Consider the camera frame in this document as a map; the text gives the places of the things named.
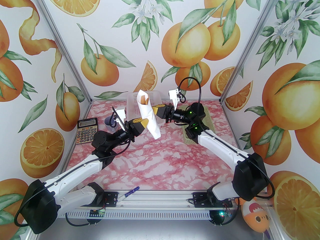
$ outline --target white paper cone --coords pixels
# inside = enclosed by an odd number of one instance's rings
[[[137,94],[137,103],[139,106],[140,114],[142,119],[148,119],[149,122],[146,125],[149,132],[152,134],[153,138],[156,140],[161,137],[160,128],[156,121],[156,116],[153,112],[151,102],[148,102],[148,105],[141,104],[141,97],[145,96],[145,100],[149,98],[148,94],[145,93],[143,90],[140,90]]]

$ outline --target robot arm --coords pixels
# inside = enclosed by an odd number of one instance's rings
[[[232,181],[215,184],[209,189],[212,191],[211,199],[241,197],[250,201],[269,184],[261,156],[239,150],[203,124],[202,119],[206,115],[201,103],[193,103],[187,110],[175,107],[161,104],[153,107],[153,111],[158,117],[165,119],[166,123],[175,121],[187,124],[185,131],[188,138],[215,153],[234,172]]]
[[[92,202],[100,203],[104,191],[94,182],[77,191],[70,193],[69,191],[87,177],[108,166],[116,155],[122,153],[117,154],[113,149],[134,142],[135,137],[143,132],[147,123],[148,119],[138,118],[125,123],[121,121],[123,129],[114,134],[98,131],[93,137],[92,145],[95,150],[91,155],[54,178],[45,182],[37,179],[29,185],[15,216],[15,224],[20,227],[29,225],[34,233],[39,234],[50,227],[58,216]],[[27,224],[20,225],[17,222],[19,213]]]

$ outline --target wall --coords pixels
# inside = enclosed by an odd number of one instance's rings
[[[88,101],[31,0],[0,0],[0,20],[0,239],[9,240],[27,229],[17,232],[13,216],[28,185],[59,173]]]
[[[264,158],[292,239],[320,235],[319,8],[319,0],[279,0],[227,94],[237,108],[224,103],[241,147]]]
[[[218,91],[217,78],[213,78],[222,69],[236,65],[260,15],[258,9],[266,0],[81,0],[81,5],[79,0],[43,2],[92,97],[116,97],[141,88],[158,90],[168,98],[167,91],[177,86],[175,78],[179,83],[191,75],[202,79],[203,98],[218,98],[223,87]],[[221,19],[224,27],[218,27],[223,2],[223,15],[229,14]],[[213,7],[219,10],[210,17],[214,11],[209,8]],[[206,19],[205,26],[198,25]],[[175,52],[179,26],[174,25],[181,22],[184,32],[191,30],[181,36]],[[94,41],[99,59],[94,56]],[[143,72],[144,82],[138,85]],[[198,86],[192,82],[188,87],[185,82],[182,89],[196,90]],[[188,92],[188,98],[197,96],[197,90]]]

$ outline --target calculator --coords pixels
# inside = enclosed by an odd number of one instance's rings
[[[98,118],[88,118],[78,121],[76,144],[92,142],[98,131]]]

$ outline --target table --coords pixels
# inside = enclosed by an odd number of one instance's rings
[[[185,104],[193,102],[195,100],[189,100]],[[216,134],[235,146],[219,101],[204,100],[201,103],[210,111]],[[126,104],[123,100],[95,100],[88,118],[97,117],[98,130],[106,130],[104,119],[111,115],[111,107],[117,109]],[[216,182],[233,179],[230,168],[214,153],[200,145],[183,143],[181,126],[173,122],[163,124],[160,132],[161,137],[154,140],[145,129],[124,153],[115,157],[105,169],[80,183],[78,189],[96,182],[105,190],[131,190],[136,186],[141,190],[206,190]],[[124,147],[114,150],[119,152]],[[90,143],[76,145],[68,169],[85,159],[93,149]]]

